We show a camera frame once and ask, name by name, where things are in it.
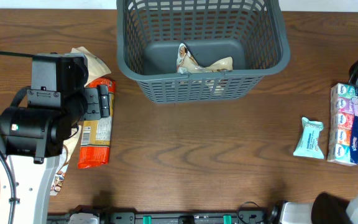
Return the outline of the white snack pouch back side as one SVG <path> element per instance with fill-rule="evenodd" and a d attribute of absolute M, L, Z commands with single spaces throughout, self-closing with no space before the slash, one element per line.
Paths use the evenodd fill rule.
<path fill-rule="evenodd" d="M 90 84 L 97 78 L 101 78 L 107 74 L 110 74 L 111 71 L 109 67 L 97 56 L 89 52 L 85 47 L 72 48 L 71 53 L 81 53 L 84 54 L 87 58 L 87 67 L 88 67 L 88 81 L 85 85 Z"/>

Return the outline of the orange cracker box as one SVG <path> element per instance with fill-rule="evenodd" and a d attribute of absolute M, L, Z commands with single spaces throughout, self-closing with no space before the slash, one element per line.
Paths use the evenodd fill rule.
<path fill-rule="evenodd" d="M 108 78 L 97 78 L 89 84 L 91 88 L 103 85 L 107 86 L 108 92 L 108 107 L 104 106 L 103 110 L 109 111 L 109 116 L 98 121 L 84 122 L 77 165 L 79 169 L 99 167 L 109 162 L 116 82 Z"/>

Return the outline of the teal wipes packet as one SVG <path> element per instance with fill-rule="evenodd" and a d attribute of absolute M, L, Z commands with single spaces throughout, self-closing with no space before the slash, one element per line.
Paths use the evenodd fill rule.
<path fill-rule="evenodd" d="M 324 129 L 320 121 L 310 121 L 306 117 L 301 119 L 303 132 L 293 153 L 298 157 L 324 159 L 324 154 L 318 146 L 319 134 Z"/>

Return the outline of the Kleenex tissue multipack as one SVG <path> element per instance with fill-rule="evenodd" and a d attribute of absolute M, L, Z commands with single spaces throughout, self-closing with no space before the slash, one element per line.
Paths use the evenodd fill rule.
<path fill-rule="evenodd" d="M 331 88 L 328 161 L 358 165 L 358 88 L 338 83 Z"/>

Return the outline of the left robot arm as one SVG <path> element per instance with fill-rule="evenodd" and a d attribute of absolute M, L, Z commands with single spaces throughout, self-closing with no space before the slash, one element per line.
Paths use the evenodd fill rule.
<path fill-rule="evenodd" d="M 110 114 L 108 89 L 87 80 L 84 54 L 32 56 L 31 86 L 0 115 L 0 223 L 46 223 L 63 142 L 78 122 Z"/>

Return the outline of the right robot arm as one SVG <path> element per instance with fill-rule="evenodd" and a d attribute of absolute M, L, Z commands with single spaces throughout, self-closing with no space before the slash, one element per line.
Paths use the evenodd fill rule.
<path fill-rule="evenodd" d="M 358 60 L 349 69 L 349 82 L 331 88 L 328 162 L 358 165 Z M 312 203 L 282 202 L 266 223 L 358 223 L 358 196 L 345 200 L 323 192 Z"/>

